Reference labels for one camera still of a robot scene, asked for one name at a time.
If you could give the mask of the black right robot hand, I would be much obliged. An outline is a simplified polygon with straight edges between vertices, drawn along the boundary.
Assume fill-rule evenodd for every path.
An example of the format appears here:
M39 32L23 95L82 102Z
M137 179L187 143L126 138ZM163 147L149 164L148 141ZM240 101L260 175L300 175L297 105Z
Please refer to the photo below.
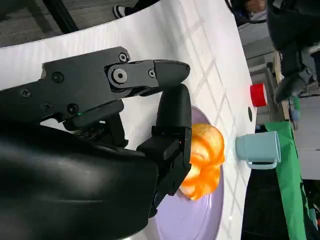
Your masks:
M191 170L187 63L131 61L119 46L49 61L45 76L0 92L0 237L119 240L148 224ZM136 150L124 98L161 93Z

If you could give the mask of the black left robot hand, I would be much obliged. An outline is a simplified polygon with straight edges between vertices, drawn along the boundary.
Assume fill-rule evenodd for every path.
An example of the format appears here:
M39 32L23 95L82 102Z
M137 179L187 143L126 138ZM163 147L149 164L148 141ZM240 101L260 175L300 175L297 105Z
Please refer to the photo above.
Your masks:
M318 0L268 0L267 26L280 54L283 79L274 92L279 103L301 94L320 79L320 2Z

